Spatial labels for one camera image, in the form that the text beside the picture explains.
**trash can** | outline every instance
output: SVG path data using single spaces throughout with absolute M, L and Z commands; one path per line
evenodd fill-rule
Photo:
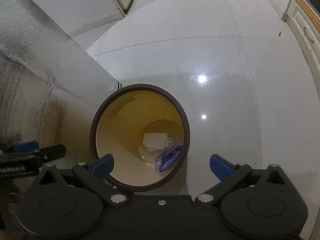
M 165 137 L 165 149 L 180 145 L 180 155 L 167 170 L 156 170 L 155 158 L 165 149 L 149 151 L 143 145 L 147 135 Z M 95 114 L 90 131 L 92 158 L 112 154 L 115 159 L 106 179 L 133 192 L 168 182 L 186 159 L 189 143 L 190 128 L 182 106 L 167 91 L 147 84 L 127 86 L 108 97 Z

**bolt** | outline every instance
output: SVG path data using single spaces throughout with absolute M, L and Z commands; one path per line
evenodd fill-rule
M 203 203 L 211 202 L 214 200 L 214 197 L 210 194 L 201 194 L 198 196 L 198 200 L 200 200 Z
M 127 200 L 127 197 L 122 194 L 115 194 L 112 195 L 110 199 L 113 203 L 122 203 Z
M 159 200 L 158 205 L 164 206 L 167 202 L 165 200 Z

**floor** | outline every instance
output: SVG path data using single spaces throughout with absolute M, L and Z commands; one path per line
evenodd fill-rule
M 308 205 L 309 238 L 320 205 L 320 102 L 268 0 L 134 0 L 124 19 L 74 40 L 124 86 L 157 85 L 184 108 L 187 183 L 165 193 L 195 197 L 218 183 L 214 153 L 253 168 L 278 163 Z

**trash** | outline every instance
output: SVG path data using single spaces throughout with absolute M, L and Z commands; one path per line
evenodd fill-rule
M 166 171 L 178 160 L 182 152 L 181 145 L 173 145 L 155 158 L 155 170 L 159 172 Z
M 164 150 L 169 146 L 168 133 L 145 133 L 140 146 L 145 147 L 149 152 Z

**purple plastic wrapper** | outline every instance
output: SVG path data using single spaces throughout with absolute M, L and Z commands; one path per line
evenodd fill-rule
M 182 146 L 173 145 L 155 158 L 155 170 L 162 172 L 169 169 L 179 158 Z

